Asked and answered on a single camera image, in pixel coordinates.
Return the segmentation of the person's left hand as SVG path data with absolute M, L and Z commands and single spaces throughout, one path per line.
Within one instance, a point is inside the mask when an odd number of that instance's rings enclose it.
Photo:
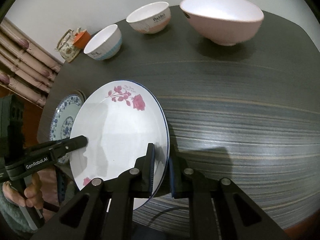
M 43 209 L 43 196 L 41 192 L 41 180 L 38 173 L 34 173 L 31 177 L 31 184 L 26 187 L 23 195 L 18 193 L 11 184 L 7 181 L 3 184 L 2 190 L 4 196 L 21 207 L 34 207 L 37 209 Z

